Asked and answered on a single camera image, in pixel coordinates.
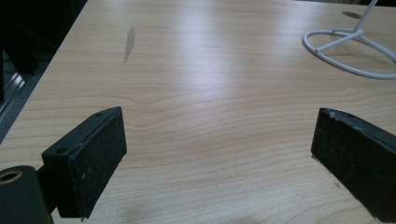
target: gray mark on table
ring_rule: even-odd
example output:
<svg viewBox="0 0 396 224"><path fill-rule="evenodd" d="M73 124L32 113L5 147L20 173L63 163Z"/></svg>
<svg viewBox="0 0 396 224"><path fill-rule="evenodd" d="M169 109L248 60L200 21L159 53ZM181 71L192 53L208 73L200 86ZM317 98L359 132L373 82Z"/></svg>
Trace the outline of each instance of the gray mark on table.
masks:
<svg viewBox="0 0 396 224"><path fill-rule="evenodd" d="M134 27L132 26L131 30L129 30L128 32L128 37L126 40L124 63L126 63L126 61L128 60L129 55L131 54L133 48L134 48Z"/></svg>

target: circular wire base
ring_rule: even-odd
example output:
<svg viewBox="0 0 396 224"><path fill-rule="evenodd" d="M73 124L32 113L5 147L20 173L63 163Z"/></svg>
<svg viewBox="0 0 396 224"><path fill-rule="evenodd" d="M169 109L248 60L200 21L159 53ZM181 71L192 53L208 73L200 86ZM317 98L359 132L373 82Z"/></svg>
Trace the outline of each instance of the circular wire base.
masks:
<svg viewBox="0 0 396 224"><path fill-rule="evenodd" d="M318 56L321 60L325 61L326 63L329 63L333 66L336 66L338 68L341 68L343 70L346 70L350 73L354 73L363 77L372 77L372 78L379 78L379 79L394 79L396 78L396 74L379 74L379 73L373 73L373 72L367 72L364 70L360 70L351 66L348 66L346 64L340 63L328 56L326 56L325 54L323 54L322 52L318 51L317 49L315 49L308 41L308 37L311 35L340 35L340 36L349 36L351 34L349 33L345 33L345 32L336 32L334 30L314 30L314 31L310 31L308 33L306 33L304 35L303 38L303 43L306 46L307 49L309 49L309 51L311 51L313 54L315 54L316 56ZM394 53L391 52L389 49L386 49L385 47L376 44L375 42L371 41L370 39L368 39L367 37L365 37L364 35L360 35L356 38L353 38L353 40L356 40L358 42L361 42L363 44L366 44L374 49L377 49L378 51L380 51L381 53L385 54L387 57L389 57L391 60L393 60L394 62L396 62Z"/></svg>

